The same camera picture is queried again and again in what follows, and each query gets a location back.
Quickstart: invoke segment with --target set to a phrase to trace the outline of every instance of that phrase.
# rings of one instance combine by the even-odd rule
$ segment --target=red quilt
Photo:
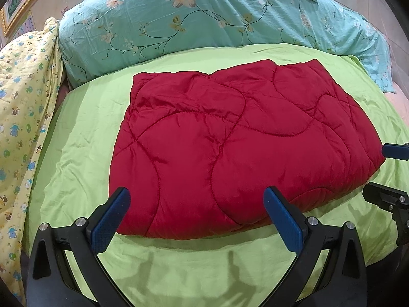
[[[130,190],[125,235],[193,239],[269,224],[275,185],[302,211],[364,184],[381,141],[317,60],[139,73],[110,168]]]

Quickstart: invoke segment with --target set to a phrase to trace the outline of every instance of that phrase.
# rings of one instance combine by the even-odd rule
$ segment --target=silver bolt
[[[48,224],[47,223],[42,223],[40,225],[40,231],[45,231],[48,228]]]
[[[75,221],[75,225],[77,225],[77,226],[83,226],[85,223],[86,223],[86,219],[85,218],[83,218],[83,217],[81,217],[81,218],[78,218],[76,221]]]
[[[316,226],[318,225],[318,219],[316,219],[315,217],[308,217],[308,224],[310,224],[311,226]]]
[[[349,229],[355,229],[355,224],[352,221],[347,221],[346,226]]]

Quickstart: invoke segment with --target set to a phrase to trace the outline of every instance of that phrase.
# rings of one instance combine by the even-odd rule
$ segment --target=blue rubber pad
[[[409,160],[409,146],[386,143],[382,147],[382,155],[386,158]]]
[[[263,200],[264,207],[287,249],[299,255],[304,246],[302,230],[271,188],[264,191]]]
[[[95,254],[106,251],[129,206],[130,194],[124,188],[91,232],[91,249]]]

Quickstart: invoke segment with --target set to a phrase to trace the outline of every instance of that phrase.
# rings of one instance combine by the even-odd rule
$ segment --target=yellow patterned cloth
[[[58,28],[50,18],[43,31],[24,34],[0,51],[0,276],[23,303],[24,220],[63,73]]]

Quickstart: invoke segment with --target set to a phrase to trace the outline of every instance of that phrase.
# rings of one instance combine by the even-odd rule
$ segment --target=green bed sheet
[[[361,105],[382,142],[402,144],[409,140],[404,122],[354,57],[288,44],[170,54],[105,75],[68,94],[42,151],[26,220],[25,250],[30,252],[40,223],[69,225],[80,216],[89,216],[107,200],[110,161],[129,105],[134,74],[182,70],[212,73],[263,59],[289,64],[314,58]],[[387,159],[371,180],[409,190],[408,177],[408,162]],[[371,264],[396,248],[397,232],[391,215],[366,203],[361,191],[359,188],[309,215],[331,225],[354,222],[365,261]],[[83,293],[92,297],[73,256],[68,256]],[[304,294],[312,290],[318,278],[325,254],[321,256]],[[269,225],[188,241],[115,235],[100,259],[138,307],[230,307],[258,306],[285,273],[294,254],[286,250],[274,226]]]

